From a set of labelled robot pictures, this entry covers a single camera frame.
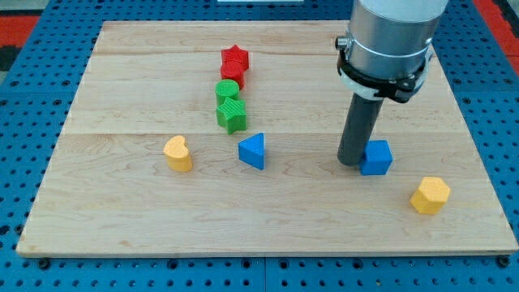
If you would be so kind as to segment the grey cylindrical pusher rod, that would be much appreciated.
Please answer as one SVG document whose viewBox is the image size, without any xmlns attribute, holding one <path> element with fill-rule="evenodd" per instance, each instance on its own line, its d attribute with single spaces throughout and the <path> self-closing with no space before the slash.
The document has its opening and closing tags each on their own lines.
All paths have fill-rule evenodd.
<svg viewBox="0 0 519 292">
<path fill-rule="evenodd" d="M 341 164 L 359 164 L 383 101 L 383 98 L 368 100 L 357 93 L 353 95 L 337 150 L 337 159 Z"/>
</svg>

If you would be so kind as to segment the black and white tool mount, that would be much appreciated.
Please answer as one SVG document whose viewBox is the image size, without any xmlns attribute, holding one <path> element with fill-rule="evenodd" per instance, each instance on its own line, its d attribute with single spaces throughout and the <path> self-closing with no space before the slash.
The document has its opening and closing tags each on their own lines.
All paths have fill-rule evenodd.
<svg viewBox="0 0 519 292">
<path fill-rule="evenodd" d="M 431 61 L 431 50 L 425 54 L 420 67 L 405 78 L 378 79 L 361 73 L 347 61 L 344 50 L 339 51 L 337 73 L 342 83 L 352 92 L 369 101 L 389 98 L 397 103 L 407 103 L 423 86 L 427 79 Z"/>
</svg>

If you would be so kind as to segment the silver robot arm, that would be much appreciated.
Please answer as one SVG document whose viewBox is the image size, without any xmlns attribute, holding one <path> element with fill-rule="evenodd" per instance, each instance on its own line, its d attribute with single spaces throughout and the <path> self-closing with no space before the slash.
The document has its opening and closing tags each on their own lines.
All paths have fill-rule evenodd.
<svg viewBox="0 0 519 292">
<path fill-rule="evenodd" d="M 335 40 L 337 73 L 352 93 L 337 159 L 359 165 L 384 100 L 405 104 L 424 84 L 448 0 L 354 0 Z"/>
</svg>

